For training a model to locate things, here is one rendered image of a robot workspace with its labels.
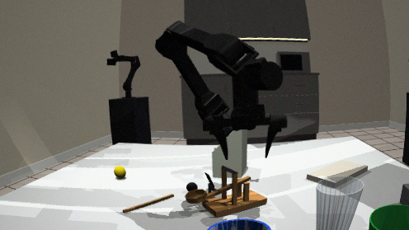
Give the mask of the brown wooden stick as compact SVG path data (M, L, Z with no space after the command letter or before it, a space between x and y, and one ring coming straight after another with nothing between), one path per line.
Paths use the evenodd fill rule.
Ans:
M158 199L155 199L155 200L151 200L151 201L148 201L148 202L146 202L146 203L144 203L144 204L139 204L139 205L136 205L136 206L134 206L134 207L130 207L130 208L127 208L127 209L123 209L123 213L128 213L128 212L131 211L131 210L133 211L133 210L142 208L142 207L144 207L144 206L148 206L148 205L150 205L150 204L154 204L154 203L160 202L160 201L162 201L162 200L165 200L165 199L168 199L168 198L172 198L173 196L174 196L174 194L166 195L166 196L163 196L162 198L158 198Z

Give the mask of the yellow ball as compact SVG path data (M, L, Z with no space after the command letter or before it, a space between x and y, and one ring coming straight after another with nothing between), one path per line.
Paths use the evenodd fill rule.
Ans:
M122 166L118 166L118 167L115 167L114 174L115 174L115 176L117 176L117 177L119 177L121 179L121 178L124 178L126 176L125 175L126 170Z

